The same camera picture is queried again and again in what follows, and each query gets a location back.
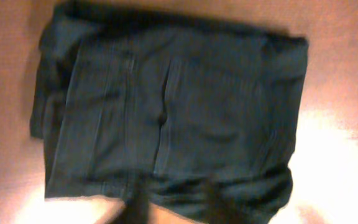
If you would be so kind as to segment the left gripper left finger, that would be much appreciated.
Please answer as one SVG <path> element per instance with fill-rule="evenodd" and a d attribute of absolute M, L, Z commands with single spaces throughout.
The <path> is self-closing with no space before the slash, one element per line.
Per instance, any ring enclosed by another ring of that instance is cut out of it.
<path fill-rule="evenodd" d="M 148 224 L 149 198 L 144 183 L 136 184 L 132 197 L 124 208 L 109 218 L 105 224 Z"/>

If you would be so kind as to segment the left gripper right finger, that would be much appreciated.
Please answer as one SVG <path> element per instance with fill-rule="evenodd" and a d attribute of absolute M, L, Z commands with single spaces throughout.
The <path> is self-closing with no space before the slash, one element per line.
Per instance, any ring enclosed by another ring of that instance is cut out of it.
<path fill-rule="evenodd" d="M 218 187 L 211 181 L 204 183 L 206 200 L 206 221 L 209 224 L 257 224 L 258 220 L 249 213 L 237 209 L 233 202 L 220 194 Z"/>

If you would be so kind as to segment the black trousers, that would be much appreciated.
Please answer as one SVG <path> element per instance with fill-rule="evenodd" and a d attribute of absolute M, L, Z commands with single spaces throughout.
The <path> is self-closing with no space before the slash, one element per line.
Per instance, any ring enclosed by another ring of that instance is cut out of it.
<path fill-rule="evenodd" d="M 208 180 L 247 223 L 288 203 L 306 39 L 65 1 L 39 50 L 30 133 L 44 142 L 46 198 L 143 190 L 204 222 Z"/>

